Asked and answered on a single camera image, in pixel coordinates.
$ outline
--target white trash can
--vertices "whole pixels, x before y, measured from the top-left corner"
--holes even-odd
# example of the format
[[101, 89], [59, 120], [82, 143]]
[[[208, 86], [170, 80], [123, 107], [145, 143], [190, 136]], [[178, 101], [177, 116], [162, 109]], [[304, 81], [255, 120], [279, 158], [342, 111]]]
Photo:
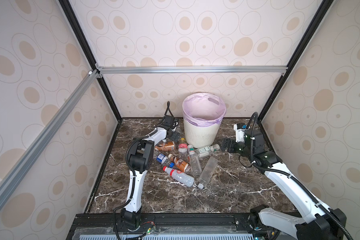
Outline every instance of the white trash can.
[[183, 101], [185, 140], [193, 147], [211, 145], [226, 113], [224, 101], [209, 93], [195, 93]]

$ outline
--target wallpaper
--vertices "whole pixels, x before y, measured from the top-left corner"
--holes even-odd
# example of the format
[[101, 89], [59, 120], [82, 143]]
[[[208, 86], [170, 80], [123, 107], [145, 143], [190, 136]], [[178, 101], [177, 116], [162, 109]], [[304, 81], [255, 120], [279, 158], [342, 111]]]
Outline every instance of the wallpaper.
[[88, 71], [54, 1], [0, 1], [0, 181]]
[[122, 117], [162, 117], [170, 101], [175, 117], [183, 100], [211, 93], [225, 102], [226, 117], [250, 117], [261, 111], [281, 73], [104, 74]]
[[71, 0], [100, 66], [286, 65], [321, 0]]
[[116, 128], [90, 85], [0, 211], [0, 240], [65, 240], [82, 213]]
[[360, 240], [360, 0], [340, 0], [263, 124], [279, 156]]

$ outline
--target brown marble countertop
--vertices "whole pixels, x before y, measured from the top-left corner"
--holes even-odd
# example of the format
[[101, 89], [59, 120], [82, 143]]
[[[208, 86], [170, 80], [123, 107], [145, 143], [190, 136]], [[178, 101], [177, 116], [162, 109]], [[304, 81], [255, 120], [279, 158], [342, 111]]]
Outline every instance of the brown marble countertop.
[[[129, 169], [125, 164], [125, 152], [133, 137], [141, 137], [152, 131], [158, 118], [124, 119], [111, 156], [94, 198], [90, 213], [111, 213], [113, 208], [125, 203], [129, 185]], [[233, 124], [248, 122], [248, 119], [223, 119], [214, 144], [224, 137], [235, 138]], [[184, 136], [183, 119], [177, 131]], [[154, 158], [160, 152], [155, 151]], [[163, 152], [165, 155], [177, 151]], [[218, 159], [210, 183], [198, 189], [198, 181], [192, 187], [174, 180], [165, 173], [156, 160], [145, 177], [142, 194], [143, 213], [239, 213], [249, 212], [260, 204], [267, 204], [281, 212], [295, 212], [293, 204], [283, 192], [256, 168], [245, 168], [238, 161], [238, 154], [218, 151]], [[200, 160], [204, 169], [208, 157]], [[241, 158], [249, 165], [246, 158]]]

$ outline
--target blue vent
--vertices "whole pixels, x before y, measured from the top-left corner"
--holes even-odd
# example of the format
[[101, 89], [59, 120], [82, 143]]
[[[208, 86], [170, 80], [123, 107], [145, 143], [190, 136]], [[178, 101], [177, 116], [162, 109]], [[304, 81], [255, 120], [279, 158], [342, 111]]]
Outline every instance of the blue vent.
[[[121, 240], [138, 235], [122, 235]], [[80, 240], [117, 240], [115, 235], [81, 235]], [[254, 240], [248, 233], [224, 234], [154, 234], [145, 236], [143, 240]]]

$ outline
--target metal rail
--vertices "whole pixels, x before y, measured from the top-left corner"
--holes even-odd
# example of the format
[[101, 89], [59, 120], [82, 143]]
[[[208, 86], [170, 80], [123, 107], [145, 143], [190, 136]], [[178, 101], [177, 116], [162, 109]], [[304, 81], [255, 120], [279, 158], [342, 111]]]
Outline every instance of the metal rail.
[[285, 73], [287, 66], [99, 67], [100, 74], [136, 73]]
[[85, 91], [89, 88], [93, 80], [99, 77], [97, 70], [92, 70], [71, 94], [68, 100], [62, 105], [53, 119], [47, 124], [39, 136], [33, 141], [33, 144], [27, 149], [22, 158], [12, 171], [0, 183], [0, 210], [5, 205], [21, 180], [25, 177], [29, 169], [36, 162], [49, 141], [59, 130], [66, 118], [72, 112], [73, 108], [79, 102]]

